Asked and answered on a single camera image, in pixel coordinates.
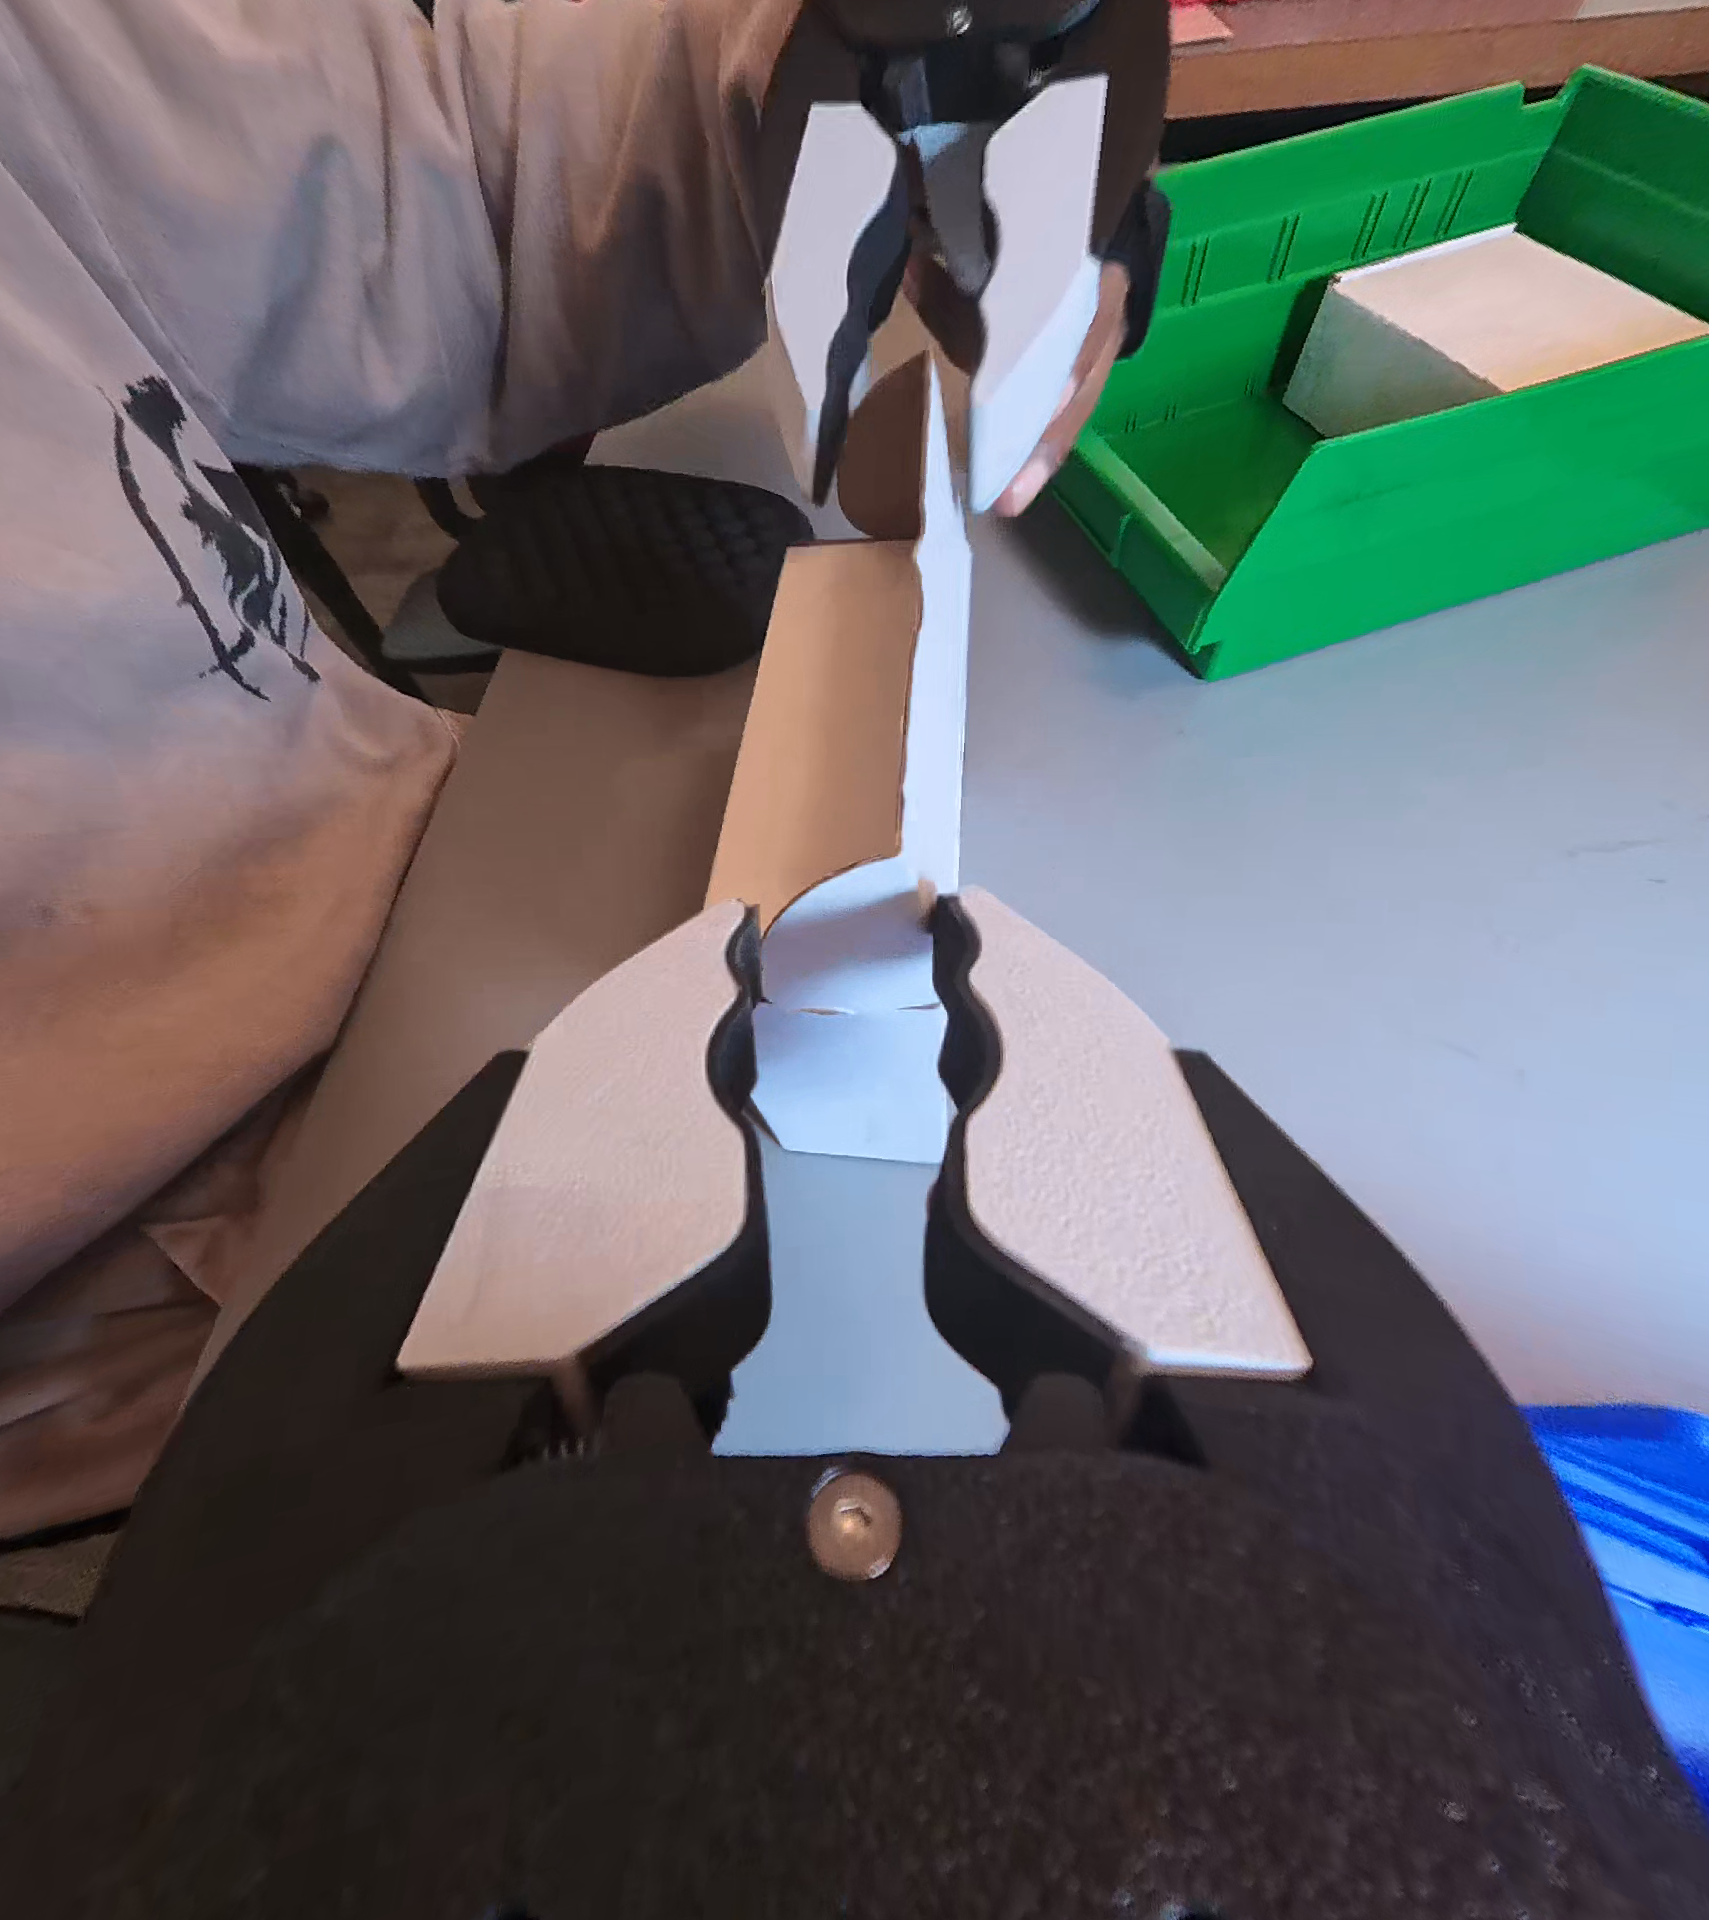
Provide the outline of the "person's left hand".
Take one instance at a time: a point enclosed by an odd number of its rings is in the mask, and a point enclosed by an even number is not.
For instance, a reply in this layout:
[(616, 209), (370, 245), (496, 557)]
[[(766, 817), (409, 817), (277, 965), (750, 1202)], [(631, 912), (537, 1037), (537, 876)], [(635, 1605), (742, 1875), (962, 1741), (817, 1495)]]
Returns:
[(1047, 490), (1047, 482), (1081, 440), (1081, 430), (1092, 423), (1092, 414), (1103, 396), (1116, 366), (1146, 340), (1168, 238), (1171, 202), (1154, 178), (1142, 178), (1122, 209), (1108, 250), (1102, 256), (1102, 291), (1088, 333), (1073, 355), (1073, 373), (1028, 460), (994, 497), (992, 509), (998, 519), (1018, 519), (1031, 508), (1031, 499)]

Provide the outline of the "green plastic bin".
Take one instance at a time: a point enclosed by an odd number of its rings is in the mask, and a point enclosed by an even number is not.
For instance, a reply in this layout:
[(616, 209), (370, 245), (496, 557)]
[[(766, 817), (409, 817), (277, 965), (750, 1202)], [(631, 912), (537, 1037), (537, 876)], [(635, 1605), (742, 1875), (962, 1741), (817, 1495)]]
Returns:
[(1709, 527), (1709, 333), (1428, 417), (1285, 408), (1346, 274), (1511, 227), (1709, 329), (1709, 101), (1593, 66), (1158, 168), (1154, 329), (1054, 482), (1201, 679)]

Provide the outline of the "closed white cardboard box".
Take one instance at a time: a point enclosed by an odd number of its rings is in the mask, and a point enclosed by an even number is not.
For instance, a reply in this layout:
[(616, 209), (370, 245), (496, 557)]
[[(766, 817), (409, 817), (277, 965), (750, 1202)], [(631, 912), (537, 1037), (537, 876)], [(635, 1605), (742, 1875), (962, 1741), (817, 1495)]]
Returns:
[(1491, 227), (1329, 280), (1279, 405), (1321, 439), (1709, 339), (1709, 322)]

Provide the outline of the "wooden table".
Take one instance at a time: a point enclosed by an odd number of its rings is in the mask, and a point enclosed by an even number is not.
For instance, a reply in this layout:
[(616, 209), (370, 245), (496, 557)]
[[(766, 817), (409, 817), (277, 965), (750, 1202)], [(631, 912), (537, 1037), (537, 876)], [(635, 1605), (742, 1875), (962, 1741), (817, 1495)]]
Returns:
[(1172, 2), (1168, 122), (1709, 74), (1709, 2)]

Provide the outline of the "white cardboard box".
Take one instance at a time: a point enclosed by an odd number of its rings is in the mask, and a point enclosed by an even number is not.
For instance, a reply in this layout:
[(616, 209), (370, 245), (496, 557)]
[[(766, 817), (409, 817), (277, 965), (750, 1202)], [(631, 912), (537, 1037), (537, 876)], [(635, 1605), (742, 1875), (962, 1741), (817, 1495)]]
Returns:
[(499, 1050), (585, 1093), (664, 1052), (683, 920), (758, 919), (750, 1121), (814, 1155), (940, 1163), (929, 914), (959, 876), (969, 545), (931, 340), (848, 423), (754, 658), (649, 679), (508, 657), (285, 1147), (199, 1375), (351, 1196)]
[(1329, 280), (1279, 405), (1321, 439), (1709, 339), (1709, 322), (1491, 227)]

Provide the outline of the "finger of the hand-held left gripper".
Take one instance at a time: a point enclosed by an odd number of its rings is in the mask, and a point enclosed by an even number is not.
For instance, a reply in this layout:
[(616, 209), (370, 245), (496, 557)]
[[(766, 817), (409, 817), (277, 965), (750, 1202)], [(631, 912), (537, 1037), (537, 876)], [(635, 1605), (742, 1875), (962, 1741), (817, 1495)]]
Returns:
[(913, 233), (913, 161), (864, 104), (814, 104), (766, 274), (773, 414), (795, 478), (822, 508), (873, 386)]
[(1063, 409), (1102, 308), (1092, 247), (1103, 74), (1036, 90), (1005, 123), (908, 131), (942, 268), (981, 322), (966, 376), (969, 508), (994, 508)]

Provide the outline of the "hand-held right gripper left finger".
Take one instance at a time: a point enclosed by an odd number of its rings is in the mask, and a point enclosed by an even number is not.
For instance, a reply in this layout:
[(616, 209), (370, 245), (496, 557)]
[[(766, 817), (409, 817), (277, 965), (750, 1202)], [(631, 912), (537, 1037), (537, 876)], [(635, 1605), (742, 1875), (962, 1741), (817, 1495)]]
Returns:
[(542, 1376), (568, 1425), (672, 1376), (722, 1425), (771, 1327), (752, 1006), (758, 919), (719, 900), (529, 1045), (392, 1357), (409, 1380)]

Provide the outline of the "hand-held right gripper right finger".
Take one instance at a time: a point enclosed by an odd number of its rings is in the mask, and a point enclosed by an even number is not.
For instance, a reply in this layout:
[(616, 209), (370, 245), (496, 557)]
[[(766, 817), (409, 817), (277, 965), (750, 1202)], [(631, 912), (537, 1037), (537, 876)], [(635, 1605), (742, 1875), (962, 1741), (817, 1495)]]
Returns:
[(931, 963), (951, 1121), (920, 1297), (1002, 1411), (1059, 1376), (1124, 1434), (1154, 1380), (1306, 1380), (1307, 1339), (1168, 1033), (981, 887), (935, 900)]

